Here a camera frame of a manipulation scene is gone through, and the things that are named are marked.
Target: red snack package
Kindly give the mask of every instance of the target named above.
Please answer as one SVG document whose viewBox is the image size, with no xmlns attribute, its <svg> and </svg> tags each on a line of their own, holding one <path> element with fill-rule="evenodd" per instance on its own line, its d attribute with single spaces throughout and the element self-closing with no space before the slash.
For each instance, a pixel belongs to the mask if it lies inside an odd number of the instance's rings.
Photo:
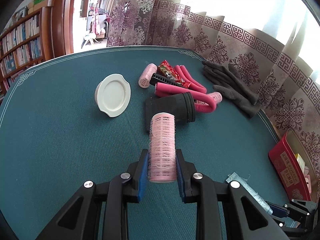
<svg viewBox="0 0 320 240">
<path fill-rule="evenodd" d="M 158 66 L 158 71 L 161 72 L 161 74 L 172 81 L 182 85 L 184 88 L 189 88 L 191 83 L 185 82 L 178 73 L 174 70 L 173 67 L 170 66 L 170 64 L 164 60 L 161 62 L 161 64 Z"/>
</svg>

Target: green tablecloth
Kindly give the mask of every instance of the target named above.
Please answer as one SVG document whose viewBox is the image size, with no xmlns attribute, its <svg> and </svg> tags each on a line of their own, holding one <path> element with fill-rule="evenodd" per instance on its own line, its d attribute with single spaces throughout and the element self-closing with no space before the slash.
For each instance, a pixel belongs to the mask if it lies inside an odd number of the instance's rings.
<svg viewBox="0 0 320 240">
<path fill-rule="evenodd" d="M 164 59 L 185 65 L 212 92 L 202 75 L 202 58 L 177 48 L 133 46 L 67 55 L 27 70 L 0 107 L 0 210 L 20 240 L 33 240 L 86 181 L 109 181 L 148 148 L 144 100 L 138 78 L 149 63 Z M 118 117 L 100 112 L 94 91 L 120 73 L 131 99 Z M 199 172 L 223 182 L 237 172 L 264 199 L 287 202 L 268 159 L 276 144 L 271 125 L 259 113 L 248 119 L 223 99 L 215 112 L 197 114 L 176 126 L 176 148 Z M 129 204 L 131 240 L 195 238 L 196 205 L 183 204 L 176 183 L 148 183 L 140 204 Z"/>
</svg>

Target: black cup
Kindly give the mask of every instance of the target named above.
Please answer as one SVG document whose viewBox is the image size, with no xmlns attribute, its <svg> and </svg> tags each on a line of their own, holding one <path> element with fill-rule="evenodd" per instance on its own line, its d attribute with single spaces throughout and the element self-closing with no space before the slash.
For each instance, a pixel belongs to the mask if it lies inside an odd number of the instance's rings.
<svg viewBox="0 0 320 240">
<path fill-rule="evenodd" d="M 163 98 L 147 98 L 146 130 L 150 130 L 152 117 L 158 113 L 174 115 L 175 122 L 194 122 L 196 120 L 195 102 L 190 92 Z"/>
</svg>

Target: pink plastic hair roller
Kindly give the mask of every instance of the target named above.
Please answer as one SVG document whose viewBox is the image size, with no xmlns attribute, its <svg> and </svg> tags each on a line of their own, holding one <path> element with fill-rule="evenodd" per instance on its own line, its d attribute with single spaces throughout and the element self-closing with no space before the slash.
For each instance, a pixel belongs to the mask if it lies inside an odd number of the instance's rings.
<svg viewBox="0 0 320 240">
<path fill-rule="evenodd" d="M 194 80 L 191 75 L 189 74 L 188 70 L 184 65 L 176 65 L 174 67 L 174 70 L 179 74 L 179 76 L 185 81 L 185 82 L 190 82 L 191 85 L 189 86 L 189 89 L 201 92 L 201 93 L 207 93 L 207 89 L 201 85 L 199 82 Z"/>
<path fill-rule="evenodd" d="M 222 95 L 219 92 L 213 92 L 213 93 L 209 93 L 207 94 L 209 97 L 213 98 L 213 100 L 219 104 L 222 101 Z M 205 102 L 201 102 L 199 100 L 196 100 L 195 103 L 197 104 L 201 104 L 201 105 L 207 105 L 207 103 Z"/>
<path fill-rule="evenodd" d="M 148 88 L 150 86 L 149 82 L 153 73 L 157 72 L 157 66 L 153 63 L 149 64 L 142 72 L 139 78 L 139 86 L 142 88 Z"/>
<path fill-rule="evenodd" d="M 174 115 L 155 114 L 150 126 L 149 180 L 167 183 L 177 179 Z"/>
<path fill-rule="evenodd" d="M 207 103 L 207 105 L 195 103 L 195 108 L 196 108 L 197 112 L 211 113 L 214 110 L 216 110 L 217 103 L 215 102 L 215 100 L 212 97 L 210 97 L 207 94 L 200 93 L 200 92 L 193 91 L 193 90 L 189 90 L 189 89 L 182 88 L 182 87 L 172 86 L 169 84 L 164 84 L 164 83 L 158 82 L 156 84 L 155 95 L 157 97 L 165 97 L 165 96 L 175 95 L 175 94 L 185 93 L 185 92 L 190 92 L 194 100 L 199 100 L 201 102 Z"/>
</svg>

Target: white plate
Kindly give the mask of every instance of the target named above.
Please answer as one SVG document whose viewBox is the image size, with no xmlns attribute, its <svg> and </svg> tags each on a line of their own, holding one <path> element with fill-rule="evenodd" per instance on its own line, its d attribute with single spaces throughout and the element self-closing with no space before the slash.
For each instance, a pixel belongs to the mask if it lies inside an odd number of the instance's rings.
<svg viewBox="0 0 320 240">
<path fill-rule="evenodd" d="M 130 84 L 120 74 L 107 76 L 96 88 L 94 98 L 100 109 L 116 117 L 127 108 L 131 96 Z"/>
</svg>

